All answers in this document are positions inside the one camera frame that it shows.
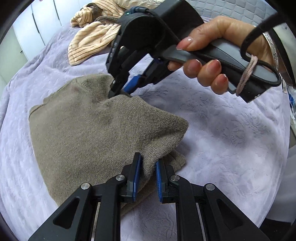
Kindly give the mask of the person's right hand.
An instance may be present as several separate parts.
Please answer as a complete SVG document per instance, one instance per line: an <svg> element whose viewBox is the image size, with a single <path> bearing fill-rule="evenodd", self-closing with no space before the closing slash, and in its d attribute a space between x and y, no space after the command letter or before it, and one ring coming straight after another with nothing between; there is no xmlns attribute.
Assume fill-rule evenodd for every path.
<svg viewBox="0 0 296 241"><path fill-rule="evenodd" d="M162 56L182 64L191 59L205 62L219 60L222 72L229 78L228 91L250 102L269 88L281 84L281 76L274 66L247 53L247 48L256 38L278 23L280 18L277 14L263 21L246 36L241 47L227 40L217 39L205 48L192 52L177 50L176 46L172 45L162 52Z"/></svg>

